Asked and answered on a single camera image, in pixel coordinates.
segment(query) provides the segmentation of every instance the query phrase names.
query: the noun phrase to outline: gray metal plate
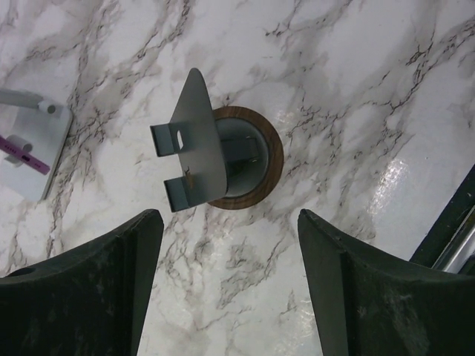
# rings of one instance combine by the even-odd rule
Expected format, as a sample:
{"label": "gray metal plate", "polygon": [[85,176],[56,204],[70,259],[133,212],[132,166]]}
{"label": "gray metal plate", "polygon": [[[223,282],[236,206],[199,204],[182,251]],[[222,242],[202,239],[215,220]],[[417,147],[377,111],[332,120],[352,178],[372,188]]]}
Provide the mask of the gray metal plate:
{"label": "gray metal plate", "polygon": [[[190,70],[170,123],[151,129],[157,154],[178,154],[183,170],[183,184],[171,182],[173,179],[166,182],[172,211],[224,197],[227,190],[224,155],[206,84],[198,69]],[[169,139],[164,141],[167,130]],[[183,142],[181,147],[178,135]],[[183,193],[187,204],[181,198]]]}

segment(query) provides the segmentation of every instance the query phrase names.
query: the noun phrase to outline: purple label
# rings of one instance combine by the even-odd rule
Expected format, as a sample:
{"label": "purple label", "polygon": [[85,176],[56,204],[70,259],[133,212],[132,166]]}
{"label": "purple label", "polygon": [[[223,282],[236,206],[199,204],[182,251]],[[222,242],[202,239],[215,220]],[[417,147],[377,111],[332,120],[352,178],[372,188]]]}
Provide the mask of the purple label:
{"label": "purple label", "polygon": [[10,141],[7,141],[2,136],[0,136],[0,150],[19,159],[24,164],[30,166],[41,174],[48,174],[50,171],[49,165],[46,165],[39,159],[31,156],[27,151],[23,151],[20,147],[14,145]]}

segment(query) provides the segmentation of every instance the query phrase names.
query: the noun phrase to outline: white plastic holder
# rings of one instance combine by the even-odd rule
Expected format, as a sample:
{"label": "white plastic holder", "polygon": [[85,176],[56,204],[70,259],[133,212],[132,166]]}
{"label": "white plastic holder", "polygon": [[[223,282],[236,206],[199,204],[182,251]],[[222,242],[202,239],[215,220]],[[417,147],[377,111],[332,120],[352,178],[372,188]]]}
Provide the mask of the white plastic holder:
{"label": "white plastic holder", "polygon": [[[15,98],[19,95],[31,98],[34,95],[10,93]],[[21,106],[9,137],[21,141],[17,144],[23,147],[27,145],[32,156],[50,166],[49,172],[41,174],[26,164],[11,159],[11,156],[7,156],[0,164],[1,183],[32,202],[43,200],[48,194],[72,120],[70,110],[64,105],[44,100],[40,96],[35,96],[35,99],[38,103],[36,108],[32,108],[34,105],[25,105],[24,102],[3,100],[5,104]]]}

